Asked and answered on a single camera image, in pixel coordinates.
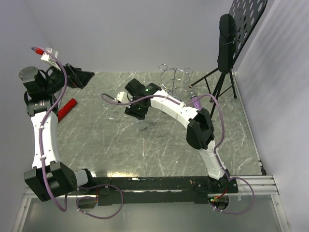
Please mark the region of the red glitter microphone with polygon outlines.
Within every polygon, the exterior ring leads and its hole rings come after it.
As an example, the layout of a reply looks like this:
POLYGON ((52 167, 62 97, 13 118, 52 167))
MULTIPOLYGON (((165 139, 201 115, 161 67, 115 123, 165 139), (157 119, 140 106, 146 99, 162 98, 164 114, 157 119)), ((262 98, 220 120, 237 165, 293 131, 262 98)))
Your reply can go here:
POLYGON ((75 98, 70 99, 59 111, 58 111, 58 122, 60 122, 75 106, 77 101, 75 98))

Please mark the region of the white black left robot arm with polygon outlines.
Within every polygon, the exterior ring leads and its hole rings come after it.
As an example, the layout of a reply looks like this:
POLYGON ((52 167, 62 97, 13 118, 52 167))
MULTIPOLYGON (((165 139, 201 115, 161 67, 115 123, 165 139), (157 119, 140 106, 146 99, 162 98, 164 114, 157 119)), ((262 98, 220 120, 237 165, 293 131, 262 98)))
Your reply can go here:
POLYGON ((77 188, 84 194, 95 190, 95 181, 88 169, 73 171, 60 160, 57 145, 57 124, 60 115, 55 93, 64 87, 64 74, 56 67, 46 71, 28 66, 19 73, 26 87, 24 101, 30 116, 35 139, 32 169, 24 173, 24 180, 42 201, 69 194, 77 188))

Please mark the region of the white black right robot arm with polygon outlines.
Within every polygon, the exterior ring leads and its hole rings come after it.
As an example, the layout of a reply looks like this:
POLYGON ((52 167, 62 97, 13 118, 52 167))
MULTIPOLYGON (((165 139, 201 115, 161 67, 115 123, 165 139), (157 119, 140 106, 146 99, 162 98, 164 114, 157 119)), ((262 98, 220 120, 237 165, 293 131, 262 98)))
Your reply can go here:
POLYGON ((212 190, 219 193, 227 188, 227 169, 219 157, 214 126, 207 109, 186 106, 160 86, 154 83, 145 86, 137 79, 132 79, 125 90, 117 94, 118 102, 128 104, 125 114, 144 120, 148 108, 152 107, 180 122, 186 129, 187 143, 199 152, 206 164, 212 190))

